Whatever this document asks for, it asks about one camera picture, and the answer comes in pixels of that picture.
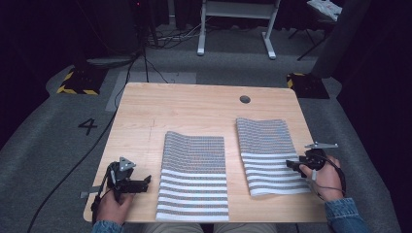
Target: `white stand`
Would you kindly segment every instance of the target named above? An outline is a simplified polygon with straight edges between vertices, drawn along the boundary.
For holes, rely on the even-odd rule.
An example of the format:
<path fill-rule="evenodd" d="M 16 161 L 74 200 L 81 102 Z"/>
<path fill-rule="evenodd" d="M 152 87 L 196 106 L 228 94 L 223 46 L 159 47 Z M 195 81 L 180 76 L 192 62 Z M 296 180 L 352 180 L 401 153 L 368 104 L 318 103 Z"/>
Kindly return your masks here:
<path fill-rule="evenodd" d="M 276 54 L 270 42 L 270 34 L 272 32 L 273 23 L 275 22 L 276 13 L 279 7 L 279 1 L 275 4 L 249 4 L 249 3 L 234 3 L 234 2 L 208 2 L 203 0 L 201 28 L 199 36 L 199 45 L 197 48 L 198 55 L 205 53 L 206 41 L 206 16 L 211 17 L 248 17 L 248 18 L 263 18 L 269 19 L 267 32 L 262 32 L 264 44 L 266 45 L 267 53 L 270 59 L 275 59 Z"/>

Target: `right hand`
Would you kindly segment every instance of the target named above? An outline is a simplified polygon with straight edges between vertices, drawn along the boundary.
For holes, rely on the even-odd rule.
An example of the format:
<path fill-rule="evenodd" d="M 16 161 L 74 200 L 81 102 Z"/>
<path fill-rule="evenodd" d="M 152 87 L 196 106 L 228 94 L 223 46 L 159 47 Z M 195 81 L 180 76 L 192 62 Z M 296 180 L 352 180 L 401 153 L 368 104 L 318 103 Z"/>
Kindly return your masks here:
<path fill-rule="evenodd" d="M 340 168 L 339 160 L 330 155 L 328 155 L 327 158 Z M 299 168 L 309 179 L 312 177 L 313 171 L 310 168 L 305 165 L 300 165 Z M 339 175 L 332 165 L 326 162 L 325 166 L 321 170 L 317 171 L 316 175 L 316 185 L 314 185 L 314 187 L 325 201 L 334 201 L 343 198 L 341 191 L 342 184 L 340 183 Z"/>

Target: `striped towel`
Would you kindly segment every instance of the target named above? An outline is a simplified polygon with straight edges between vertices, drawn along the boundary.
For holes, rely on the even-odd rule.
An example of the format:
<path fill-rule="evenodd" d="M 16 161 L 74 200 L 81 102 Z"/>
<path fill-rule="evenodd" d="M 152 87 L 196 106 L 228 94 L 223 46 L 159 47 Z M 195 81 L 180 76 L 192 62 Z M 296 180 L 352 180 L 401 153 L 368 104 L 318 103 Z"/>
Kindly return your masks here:
<path fill-rule="evenodd" d="M 155 219 L 228 221 L 223 137 L 166 133 Z"/>
<path fill-rule="evenodd" d="M 300 174 L 286 166 L 298 161 L 284 120 L 237 118 L 241 156 L 252 196 L 309 192 Z"/>

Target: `gray floor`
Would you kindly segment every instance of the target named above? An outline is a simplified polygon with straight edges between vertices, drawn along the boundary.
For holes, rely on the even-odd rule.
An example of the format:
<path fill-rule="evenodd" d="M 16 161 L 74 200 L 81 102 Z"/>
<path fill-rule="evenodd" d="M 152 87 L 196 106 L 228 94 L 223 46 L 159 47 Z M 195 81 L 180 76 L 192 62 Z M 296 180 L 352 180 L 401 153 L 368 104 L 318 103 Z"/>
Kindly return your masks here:
<path fill-rule="evenodd" d="M 198 84 L 287 87 L 286 74 L 310 72 L 321 48 L 296 61 L 311 47 L 305 33 L 288 40 L 292 32 L 274 31 L 271 41 L 277 59 L 270 60 L 259 34 L 262 30 L 214 31 L 208 34 L 206 53 L 201 57 L 196 55 L 197 38 L 193 38 L 170 50 L 148 49 L 147 58 L 160 73 L 195 73 Z M 119 74 L 127 67 L 110 70 L 98 96 L 56 94 L 70 68 L 50 79 L 47 89 L 51 97 L 0 151 L 0 232 L 27 231 L 42 201 L 92 148 L 113 115 L 106 106 Z M 131 71 L 145 71 L 143 59 L 137 60 Z M 299 99 L 313 139 L 339 144 L 339 149 L 328 153 L 341 161 L 348 196 L 355 198 L 371 231 L 400 232 L 390 193 L 335 99 L 340 84 L 334 79 L 324 83 L 329 100 Z M 89 118 L 94 118 L 98 127 L 87 136 L 86 129 L 78 125 Z M 108 133 L 50 198 L 32 232 L 90 231 L 90 223 L 83 220 L 85 200 L 78 196 L 91 186 L 107 138 Z M 328 232 L 324 223 L 299 223 L 298 227 L 300 232 Z M 135 228 L 135 224 L 126 224 L 127 232 Z M 278 231 L 297 232 L 290 223 L 278 224 Z"/>

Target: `hand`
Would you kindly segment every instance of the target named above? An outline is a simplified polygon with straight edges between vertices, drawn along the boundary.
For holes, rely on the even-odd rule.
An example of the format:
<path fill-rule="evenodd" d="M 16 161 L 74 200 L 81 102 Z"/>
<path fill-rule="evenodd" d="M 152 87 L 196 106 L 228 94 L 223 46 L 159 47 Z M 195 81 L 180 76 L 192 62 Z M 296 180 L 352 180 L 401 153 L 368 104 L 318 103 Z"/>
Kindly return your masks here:
<path fill-rule="evenodd" d="M 123 225 L 134 195 L 134 193 L 122 194 L 117 202 L 113 190 L 108 191 L 99 204 L 96 220 L 109 220 Z"/>
<path fill-rule="evenodd" d="M 339 160 L 330 155 L 328 155 L 327 158 L 340 168 Z M 299 168 L 309 179 L 312 177 L 313 171 L 310 168 L 305 165 L 300 165 Z M 343 198 L 342 184 L 340 183 L 339 175 L 332 165 L 326 162 L 325 166 L 317 171 L 316 175 L 316 185 L 314 185 L 314 187 L 325 201 L 334 201 Z"/>

